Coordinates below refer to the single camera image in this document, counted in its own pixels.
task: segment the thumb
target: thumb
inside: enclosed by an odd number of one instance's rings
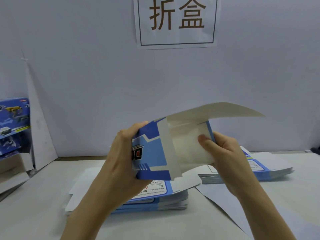
[[[214,158],[217,158],[221,153],[224,153],[226,151],[226,149],[218,146],[205,135],[198,136],[198,142],[203,147],[203,149],[209,152]]]

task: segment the hand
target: hand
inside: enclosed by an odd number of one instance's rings
[[[101,171],[92,183],[112,211],[151,183],[151,180],[137,179],[131,164],[132,137],[147,123],[136,123],[118,132]]]
[[[237,198],[261,188],[249,162],[235,138],[213,132],[216,143],[205,135],[198,136],[200,145],[214,158],[218,171],[229,191]]]

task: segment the person's left hand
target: person's left hand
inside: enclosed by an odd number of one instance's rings
[[[105,198],[109,210],[113,211],[138,195],[151,180],[139,180],[132,170],[132,138],[138,130],[148,124],[136,123],[129,129],[122,129],[115,137],[108,157],[91,187]]]

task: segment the white partition board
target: white partition board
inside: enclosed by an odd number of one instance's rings
[[[104,155],[134,122],[219,101],[267,116],[211,121],[248,150],[319,143],[320,0],[221,0],[216,47],[166,50],[138,50],[133,0],[4,1],[58,156]]]

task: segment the black object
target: black object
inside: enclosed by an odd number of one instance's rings
[[[320,146],[319,146],[318,148],[312,147],[310,150],[311,150],[313,153],[316,153],[316,154],[320,155]]]

